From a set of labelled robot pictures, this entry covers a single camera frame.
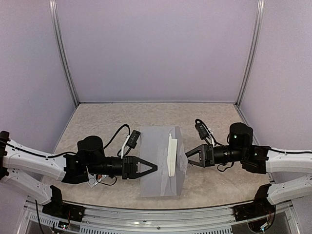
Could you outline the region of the beige letter paper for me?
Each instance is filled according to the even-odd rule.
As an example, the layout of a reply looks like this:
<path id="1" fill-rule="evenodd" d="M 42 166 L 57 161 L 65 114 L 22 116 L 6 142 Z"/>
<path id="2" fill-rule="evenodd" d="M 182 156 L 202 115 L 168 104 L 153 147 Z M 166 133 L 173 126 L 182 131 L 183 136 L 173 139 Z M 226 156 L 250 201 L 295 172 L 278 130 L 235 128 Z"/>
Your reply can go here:
<path id="1" fill-rule="evenodd" d="M 169 177 L 174 177 L 176 174 L 176 158 L 177 158 L 178 138 L 176 131 L 169 132 L 168 152 L 167 152 L 167 167 Z"/>

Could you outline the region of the grey envelope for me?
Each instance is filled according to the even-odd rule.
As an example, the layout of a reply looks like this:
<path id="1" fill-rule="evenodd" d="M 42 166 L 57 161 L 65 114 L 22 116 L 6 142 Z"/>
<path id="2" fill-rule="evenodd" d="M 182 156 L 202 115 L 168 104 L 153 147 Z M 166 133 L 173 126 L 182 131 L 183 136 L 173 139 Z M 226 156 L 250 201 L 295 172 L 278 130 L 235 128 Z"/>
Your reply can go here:
<path id="1" fill-rule="evenodd" d="M 176 171 L 169 177 L 167 167 L 168 138 L 170 131 L 178 138 Z M 142 197 L 180 196 L 187 172 L 188 159 L 179 126 L 152 126 L 140 129 L 140 158 L 157 165 L 157 171 L 140 179 Z"/>

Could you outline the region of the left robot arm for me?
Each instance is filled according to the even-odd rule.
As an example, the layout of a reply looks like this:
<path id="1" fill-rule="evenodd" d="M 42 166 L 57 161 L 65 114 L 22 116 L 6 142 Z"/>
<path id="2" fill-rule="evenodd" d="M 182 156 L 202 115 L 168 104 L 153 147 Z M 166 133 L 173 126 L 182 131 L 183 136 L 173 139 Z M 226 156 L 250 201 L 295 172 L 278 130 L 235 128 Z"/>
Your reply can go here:
<path id="1" fill-rule="evenodd" d="M 0 133 L 0 181 L 24 190 L 37 203 L 46 205 L 62 217 L 68 205 L 61 201 L 61 191 L 31 177 L 28 172 L 51 177 L 66 184 L 89 181 L 90 175 L 137 179 L 157 171 L 157 165 L 136 156 L 107 157 L 102 139 L 88 136 L 78 142 L 78 151 L 50 154 L 25 147 Z"/>

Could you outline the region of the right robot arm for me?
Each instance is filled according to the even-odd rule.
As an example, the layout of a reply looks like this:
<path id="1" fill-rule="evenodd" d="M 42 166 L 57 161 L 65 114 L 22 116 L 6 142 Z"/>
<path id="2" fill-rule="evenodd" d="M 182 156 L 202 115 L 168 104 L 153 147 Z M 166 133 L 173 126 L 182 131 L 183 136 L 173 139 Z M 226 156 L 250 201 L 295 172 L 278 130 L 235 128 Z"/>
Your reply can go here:
<path id="1" fill-rule="evenodd" d="M 195 128 L 205 144 L 186 153 L 187 158 L 199 156 L 198 161 L 189 160 L 189 163 L 194 166 L 205 168 L 240 162 L 242 169 L 254 174 L 265 175 L 277 172 L 304 174 L 291 181 L 260 186 L 254 197 L 255 201 L 249 206 L 253 216 L 262 215 L 269 204 L 276 205 L 312 194 L 312 152 L 310 150 L 282 150 L 254 145 L 253 129 L 241 122 L 230 125 L 227 145 L 217 146 L 211 131 L 203 122 L 198 120 Z"/>

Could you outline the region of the sticker sheet with seals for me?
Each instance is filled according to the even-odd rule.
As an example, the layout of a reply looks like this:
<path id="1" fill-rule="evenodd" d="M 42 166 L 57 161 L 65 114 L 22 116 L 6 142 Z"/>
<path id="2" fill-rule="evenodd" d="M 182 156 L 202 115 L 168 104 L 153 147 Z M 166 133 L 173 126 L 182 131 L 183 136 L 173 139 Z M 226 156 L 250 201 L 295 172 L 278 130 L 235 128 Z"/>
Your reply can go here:
<path id="1" fill-rule="evenodd" d="M 89 174 L 88 175 L 88 184 L 91 188 L 95 187 L 97 184 L 99 184 L 100 182 L 102 182 L 103 179 L 105 179 L 107 177 L 107 175 L 98 175 L 98 174 Z"/>

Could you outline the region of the front aluminium rail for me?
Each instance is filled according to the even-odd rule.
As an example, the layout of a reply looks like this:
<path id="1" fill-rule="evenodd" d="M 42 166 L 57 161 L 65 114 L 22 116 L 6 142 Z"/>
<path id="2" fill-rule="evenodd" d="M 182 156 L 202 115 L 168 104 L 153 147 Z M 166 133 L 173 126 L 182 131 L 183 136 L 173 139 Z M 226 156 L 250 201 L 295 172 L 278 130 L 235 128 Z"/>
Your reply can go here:
<path id="1" fill-rule="evenodd" d="M 41 206 L 25 203 L 19 234 L 250 234 L 251 225 L 270 222 L 262 234 L 298 234 L 290 203 L 282 203 L 271 214 L 236 221 L 233 205 L 194 209 L 123 209 L 85 205 L 81 222 L 53 217 Z"/>

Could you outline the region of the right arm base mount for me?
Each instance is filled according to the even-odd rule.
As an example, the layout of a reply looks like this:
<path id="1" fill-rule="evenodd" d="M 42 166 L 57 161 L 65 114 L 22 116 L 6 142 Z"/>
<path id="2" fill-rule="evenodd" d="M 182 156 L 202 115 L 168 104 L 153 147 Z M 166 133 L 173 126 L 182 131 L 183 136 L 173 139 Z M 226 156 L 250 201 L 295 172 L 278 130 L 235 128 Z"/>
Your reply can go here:
<path id="1" fill-rule="evenodd" d="M 253 219 L 256 217 L 268 215 L 276 212 L 276 205 L 268 201 L 268 190 L 271 184 L 265 184 L 259 187 L 252 202 L 233 207 L 236 221 Z"/>

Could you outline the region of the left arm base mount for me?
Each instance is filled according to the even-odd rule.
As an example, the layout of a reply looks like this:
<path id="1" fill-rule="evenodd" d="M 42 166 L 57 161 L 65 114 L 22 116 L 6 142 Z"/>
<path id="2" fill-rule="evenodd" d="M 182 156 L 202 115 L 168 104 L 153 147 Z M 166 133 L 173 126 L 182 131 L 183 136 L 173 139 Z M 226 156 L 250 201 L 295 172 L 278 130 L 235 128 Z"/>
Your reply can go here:
<path id="1" fill-rule="evenodd" d="M 50 202 L 43 205 L 42 212 L 68 221 L 81 222 L 85 213 L 85 207 L 65 203 L 62 199 L 61 190 L 54 185 L 51 185 L 50 188 L 52 196 Z"/>

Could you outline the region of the right aluminium frame post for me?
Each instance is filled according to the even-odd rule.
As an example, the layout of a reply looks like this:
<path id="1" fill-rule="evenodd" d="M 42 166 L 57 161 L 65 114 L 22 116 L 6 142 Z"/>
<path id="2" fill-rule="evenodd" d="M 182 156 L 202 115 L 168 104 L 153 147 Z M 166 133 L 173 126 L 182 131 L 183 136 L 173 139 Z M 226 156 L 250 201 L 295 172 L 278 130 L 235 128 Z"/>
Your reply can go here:
<path id="1" fill-rule="evenodd" d="M 265 5 L 264 0 L 257 1 L 257 9 L 256 9 L 256 14 L 255 14 L 251 45 L 249 48 L 247 63 L 246 63 L 244 73 L 243 73 L 243 80 L 240 85 L 238 97 L 235 102 L 237 109 L 239 109 L 242 105 L 243 98 L 247 90 L 248 81 L 251 75 L 251 71 L 252 71 L 252 67 L 254 63 L 254 57 L 256 55 L 258 40 L 259 40 L 259 36 L 261 32 L 261 24 L 262 24 L 262 19 L 263 19 L 263 14 L 264 14 L 264 5 Z"/>

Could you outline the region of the aluminium frame post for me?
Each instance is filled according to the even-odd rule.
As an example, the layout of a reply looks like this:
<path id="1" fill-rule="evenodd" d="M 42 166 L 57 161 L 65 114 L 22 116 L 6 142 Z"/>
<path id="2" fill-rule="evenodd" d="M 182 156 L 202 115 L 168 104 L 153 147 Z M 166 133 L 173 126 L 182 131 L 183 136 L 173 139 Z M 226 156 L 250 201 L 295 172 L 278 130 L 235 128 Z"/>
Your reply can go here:
<path id="1" fill-rule="evenodd" d="M 264 5 L 265 5 L 264 0 L 257 1 L 257 9 L 256 9 L 256 14 L 255 14 L 251 45 L 249 48 L 247 63 L 246 63 L 244 73 L 243 73 L 243 80 L 240 85 L 238 97 L 235 102 L 237 109 L 239 109 L 242 105 L 243 98 L 247 90 L 248 81 L 251 75 L 251 71 L 252 71 L 252 67 L 254 63 L 254 57 L 256 55 L 258 40 L 259 40 L 259 36 L 261 32 L 261 24 L 262 24 L 262 19 L 263 19 L 263 14 L 264 14 Z"/>
<path id="2" fill-rule="evenodd" d="M 71 76 L 68 59 L 67 59 L 66 52 L 65 52 L 65 46 L 63 43 L 63 38 L 62 38 L 62 33 L 61 33 L 61 26 L 60 26 L 59 15 L 58 15 L 58 6 L 57 6 L 56 0 L 49 0 L 49 9 L 50 9 L 51 20 L 52 20 L 52 25 L 54 29 L 55 38 L 56 38 L 56 44 L 58 48 L 61 66 L 65 75 L 67 86 L 69 88 L 71 99 L 74 103 L 75 108 L 77 108 L 80 105 L 80 101 L 77 95 L 74 81 Z"/>

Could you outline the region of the left aluminium frame post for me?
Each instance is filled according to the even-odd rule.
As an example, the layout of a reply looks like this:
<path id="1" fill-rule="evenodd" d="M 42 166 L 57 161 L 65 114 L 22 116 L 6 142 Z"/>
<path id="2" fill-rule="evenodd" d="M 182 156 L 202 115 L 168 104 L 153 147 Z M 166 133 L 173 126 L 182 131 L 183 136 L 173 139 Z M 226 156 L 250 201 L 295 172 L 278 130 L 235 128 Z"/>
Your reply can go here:
<path id="1" fill-rule="evenodd" d="M 77 108 L 80 105 L 80 101 L 77 95 L 74 81 L 71 76 L 68 59 L 67 59 L 66 52 L 65 52 L 65 46 L 63 43 L 63 38 L 62 38 L 62 33 L 61 33 L 61 26 L 60 26 L 59 15 L 58 15 L 58 6 L 57 6 L 56 0 L 49 0 L 49 9 L 50 9 L 51 20 L 52 20 L 52 25 L 54 29 L 55 38 L 56 38 L 56 44 L 58 48 L 61 66 L 65 75 L 67 86 L 69 88 L 71 99 L 74 103 L 75 108 Z"/>

